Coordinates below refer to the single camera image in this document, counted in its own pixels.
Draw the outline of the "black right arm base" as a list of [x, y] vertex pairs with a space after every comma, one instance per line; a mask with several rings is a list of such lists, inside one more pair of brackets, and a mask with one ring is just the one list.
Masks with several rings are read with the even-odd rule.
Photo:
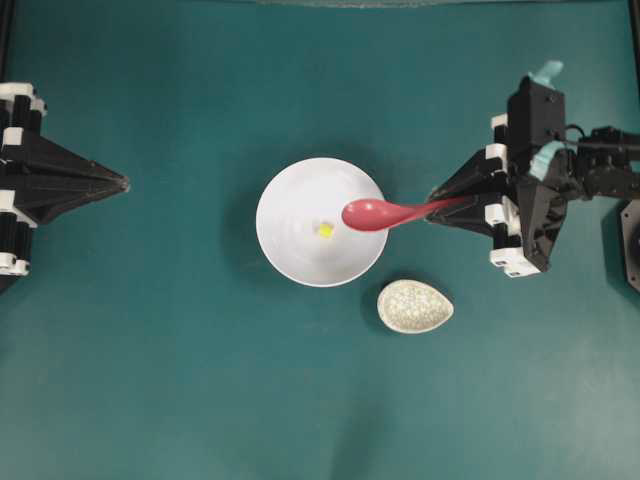
[[628, 284], [639, 292], [640, 202], [630, 201], [620, 212], [623, 259]]

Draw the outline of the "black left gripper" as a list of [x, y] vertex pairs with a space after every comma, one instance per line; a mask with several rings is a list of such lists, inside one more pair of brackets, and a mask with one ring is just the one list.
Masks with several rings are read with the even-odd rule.
[[[130, 189], [126, 176], [36, 134], [46, 115], [46, 103], [31, 83], [1, 84], [2, 276], [30, 273], [37, 224]], [[66, 177], [24, 176], [27, 167], [7, 156], [13, 146], [20, 147], [19, 161], [30, 169]]]

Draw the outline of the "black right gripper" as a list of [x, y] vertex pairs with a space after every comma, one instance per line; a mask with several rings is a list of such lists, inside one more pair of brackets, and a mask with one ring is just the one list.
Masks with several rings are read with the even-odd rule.
[[[494, 239], [490, 262], [509, 277], [545, 273], [568, 209], [568, 150], [552, 140], [518, 159], [508, 115], [493, 117], [491, 128], [493, 142], [431, 193], [425, 220]], [[494, 195], [463, 196], [491, 182]]]

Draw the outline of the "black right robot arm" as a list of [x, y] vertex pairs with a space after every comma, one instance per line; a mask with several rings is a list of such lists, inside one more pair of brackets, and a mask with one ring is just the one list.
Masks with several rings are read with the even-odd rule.
[[511, 278], [549, 269], [570, 202], [639, 197], [636, 135], [605, 127], [576, 142], [555, 137], [519, 167], [508, 149], [507, 115], [493, 117], [491, 128], [493, 143], [432, 192], [437, 206], [425, 219], [490, 237], [490, 262]]

